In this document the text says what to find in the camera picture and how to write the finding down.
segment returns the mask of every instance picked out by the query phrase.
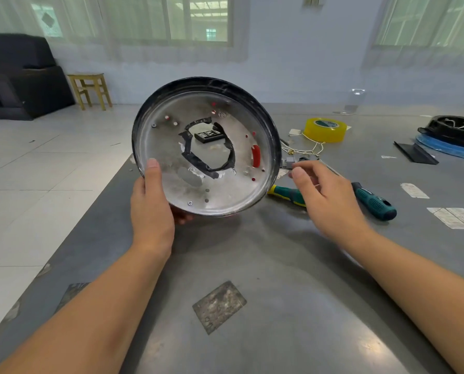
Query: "table surface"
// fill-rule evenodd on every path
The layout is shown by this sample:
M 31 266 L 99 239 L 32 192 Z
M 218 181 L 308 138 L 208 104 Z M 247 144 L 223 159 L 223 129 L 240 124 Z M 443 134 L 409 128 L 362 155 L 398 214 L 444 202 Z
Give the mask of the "table surface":
M 272 115 L 280 136 L 313 115 Z M 464 230 L 427 207 L 464 207 L 464 159 L 433 153 L 411 163 L 393 141 L 411 143 L 419 116 L 336 116 L 352 126 L 326 144 L 322 159 L 395 205 L 381 234 L 464 277 Z M 303 137 L 292 146 L 310 148 Z M 138 173 L 127 161 L 59 247 L 51 270 L 0 324 L 0 362 L 49 319 L 70 284 L 91 282 L 131 243 L 129 198 Z M 405 193 L 417 185 L 430 199 Z M 277 184 L 293 186 L 283 177 Z M 210 335 L 192 305 L 230 280 L 247 304 Z M 448 365 L 358 264 L 324 239 L 303 208 L 266 197 L 227 218 L 177 227 L 167 263 L 122 373 L 452 373 Z

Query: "tape roll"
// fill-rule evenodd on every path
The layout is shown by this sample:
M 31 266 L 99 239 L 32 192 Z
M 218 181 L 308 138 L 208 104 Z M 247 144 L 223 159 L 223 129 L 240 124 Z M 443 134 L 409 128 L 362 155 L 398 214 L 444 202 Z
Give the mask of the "tape roll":
M 317 142 L 342 142 L 346 134 L 346 123 L 327 118 L 310 118 L 306 121 L 303 134 Z

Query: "right hand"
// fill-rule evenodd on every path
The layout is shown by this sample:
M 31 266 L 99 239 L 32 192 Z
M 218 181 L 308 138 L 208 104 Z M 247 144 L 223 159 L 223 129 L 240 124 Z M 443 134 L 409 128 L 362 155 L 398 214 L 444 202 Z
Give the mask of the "right hand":
M 303 195 L 315 226 L 336 244 L 345 246 L 372 232 L 346 178 L 318 161 L 295 163 L 289 177 Z

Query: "blue foam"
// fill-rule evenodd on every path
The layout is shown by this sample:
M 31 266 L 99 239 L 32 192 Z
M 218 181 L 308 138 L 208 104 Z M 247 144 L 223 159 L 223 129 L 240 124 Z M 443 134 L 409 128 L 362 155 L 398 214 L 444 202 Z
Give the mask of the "blue foam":
M 436 151 L 446 153 L 448 155 L 457 156 L 464 158 L 464 147 L 453 145 L 450 143 L 442 142 L 441 140 L 431 138 L 430 136 L 420 133 L 415 138 L 419 143 L 432 148 Z

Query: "metal pan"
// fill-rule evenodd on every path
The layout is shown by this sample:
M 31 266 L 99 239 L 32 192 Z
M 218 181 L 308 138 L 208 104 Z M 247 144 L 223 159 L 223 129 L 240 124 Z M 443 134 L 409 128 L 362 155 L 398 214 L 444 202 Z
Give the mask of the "metal pan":
M 144 174 L 156 158 L 168 201 L 187 212 L 226 216 L 253 206 L 277 177 L 281 146 L 265 108 L 227 81 L 190 77 L 159 88 L 132 131 Z

